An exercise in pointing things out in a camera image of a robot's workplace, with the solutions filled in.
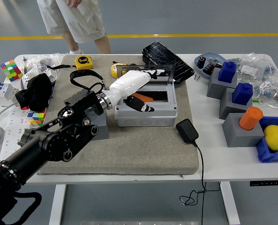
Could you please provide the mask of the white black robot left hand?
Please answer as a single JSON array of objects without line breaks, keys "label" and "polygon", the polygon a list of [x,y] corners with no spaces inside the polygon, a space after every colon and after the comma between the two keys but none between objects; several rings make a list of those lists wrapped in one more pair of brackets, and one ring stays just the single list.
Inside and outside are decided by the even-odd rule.
[{"label": "white black robot left hand", "polygon": [[107,104],[107,110],[115,107],[120,100],[125,100],[125,104],[136,111],[153,112],[153,107],[148,106],[142,100],[133,96],[133,94],[147,84],[150,79],[163,72],[163,69],[129,70],[126,72],[125,75],[111,84],[109,90],[102,92],[102,98]]}]

